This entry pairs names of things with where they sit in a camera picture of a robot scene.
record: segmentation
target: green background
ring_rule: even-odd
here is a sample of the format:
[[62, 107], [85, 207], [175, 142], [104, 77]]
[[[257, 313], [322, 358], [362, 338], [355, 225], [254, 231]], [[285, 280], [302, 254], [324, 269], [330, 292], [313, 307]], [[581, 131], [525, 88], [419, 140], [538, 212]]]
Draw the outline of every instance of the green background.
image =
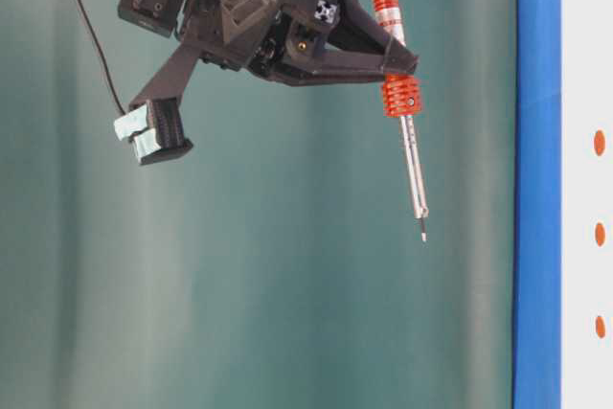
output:
[[[127, 102], [176, 43], [85, 2]], [[377, 85], [199, 65], [138, 168], [73, 0], [0, 0], [0, 407], [511, 407], [514, 0], [402, 4], [427, 245]]]

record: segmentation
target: black cable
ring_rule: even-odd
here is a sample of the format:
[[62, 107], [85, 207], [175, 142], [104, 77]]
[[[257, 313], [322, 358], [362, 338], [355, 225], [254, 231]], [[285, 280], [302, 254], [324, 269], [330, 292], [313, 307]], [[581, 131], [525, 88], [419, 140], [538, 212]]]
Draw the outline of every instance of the black cable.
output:
[[76, 0], [76, 1], [77, 1], [77, 6], [79, 7], [80, 18], [85, 24], [87, 32], [89, 32], [89, 37], [91, 38], [92, 43], [94, 44], [94, 48], [96, 49], [96, 52], [98, 54], [98, 59], [100, 61], [100, 65], [102, 67], [102, 73], [104, 75], [104, 82], [106, 83], [108, 91], [113, 98], [115, 108], [120, 113], [120, 115], [125, 115], [125, 110], [122, 107], [121, 102], [119, 101], [119, 97], [117, 96], [117, 91], [115, 91], [115, 85], [113, 84], [113, 79], [111, 78], [111, 73], [108, 69], [106, 58], [104, 57], [104, 51], [102, 50], [102, 45], [100, 44], [98, 37], [96, 36], [96, 32], [94, 31], [92, 23], [89, 20], [87, 11], [85, 11], [85, 7], [83, 6], [82, 0]]

